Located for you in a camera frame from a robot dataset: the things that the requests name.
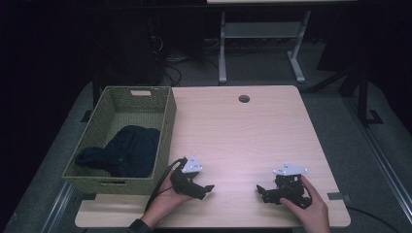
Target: black sleeve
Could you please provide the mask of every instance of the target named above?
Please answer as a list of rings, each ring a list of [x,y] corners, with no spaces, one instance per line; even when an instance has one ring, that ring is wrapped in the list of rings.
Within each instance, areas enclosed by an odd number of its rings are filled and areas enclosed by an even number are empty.
[[[154,233],[153,230],[141,219],[136,219],[128,227],[134,233]]]

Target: person's left hand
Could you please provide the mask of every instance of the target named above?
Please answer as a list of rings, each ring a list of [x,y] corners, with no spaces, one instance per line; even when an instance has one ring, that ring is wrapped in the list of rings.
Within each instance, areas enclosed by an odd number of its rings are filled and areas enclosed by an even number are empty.
[[[170,176],[173,171],[164,180],[159,189],[158,196],[154,199],[151,206],[140,218],[151,229],[155,229],[155,226],[166,216],[170,215],[180,204],[193,199],[185,194],[176,193],[173,189]]]

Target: white bracket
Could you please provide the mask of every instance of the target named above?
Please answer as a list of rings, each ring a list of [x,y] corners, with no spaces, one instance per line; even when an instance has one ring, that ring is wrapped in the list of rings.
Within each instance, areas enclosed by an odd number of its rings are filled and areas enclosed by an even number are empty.
[[[202,171],[202,165],[197,161],[196,156],[191,155],[186,163],[185,167],[183,167],[183,173],[195,173]]]
[[[306,174],[308,173],[308,169],[297,167],[291,163],[285,162],[281,168],[273,170],[273,173],[279,176],[293,176]]]

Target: finger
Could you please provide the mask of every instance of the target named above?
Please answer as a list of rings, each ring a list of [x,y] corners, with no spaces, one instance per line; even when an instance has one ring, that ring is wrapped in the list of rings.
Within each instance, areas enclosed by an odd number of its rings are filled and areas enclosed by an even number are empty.
[[[308,190],[309,195],[311,196],[312,199],[322,199],[321,195],[319,194],[318,190],[306,179],[305,176],[301,176],[300,180],[302,181],[303,185],[305,188]]]
[[[286,198],[281,198],[280,200],[281,204],[284,205],[286,208],[292,211],[298,218],[302,215],[303,210],[300,209],[300,207],[296,206],[292,201],[286,199]]]

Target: person's right hand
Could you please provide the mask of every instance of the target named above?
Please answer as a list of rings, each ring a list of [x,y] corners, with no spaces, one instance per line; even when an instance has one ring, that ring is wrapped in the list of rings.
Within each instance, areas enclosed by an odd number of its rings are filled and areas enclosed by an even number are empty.
[[[312,198],[312,204],[305,210],[296,206],[286,198],[281,198],[281,204],[291,210],[302,222],[307,233],[330,233],[327,205],[321,195],[309,181],[301,176],[301,181]]]

